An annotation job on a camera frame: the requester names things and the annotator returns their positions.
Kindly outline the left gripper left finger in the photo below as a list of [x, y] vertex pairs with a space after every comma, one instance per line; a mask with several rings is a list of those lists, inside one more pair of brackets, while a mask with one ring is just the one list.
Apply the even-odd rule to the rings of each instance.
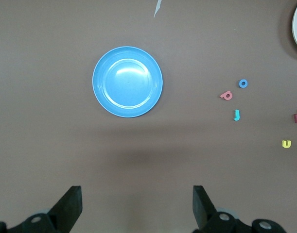
[[82, 209], [82, 189], [72, 186], [45, 214], [32, 215], [9, 229], [5, 222], [0, 221], [0, 233], [69, 233]]

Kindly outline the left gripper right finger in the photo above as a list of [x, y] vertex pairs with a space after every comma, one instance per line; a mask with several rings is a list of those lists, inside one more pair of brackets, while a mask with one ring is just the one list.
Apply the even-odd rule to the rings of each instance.
[[201, 185], [193, 187], [192, 209], [198, 228], [195, 233], [284, 233], [278, 223], [256, 219], [246, 225], [225, 211], [217, 211]]

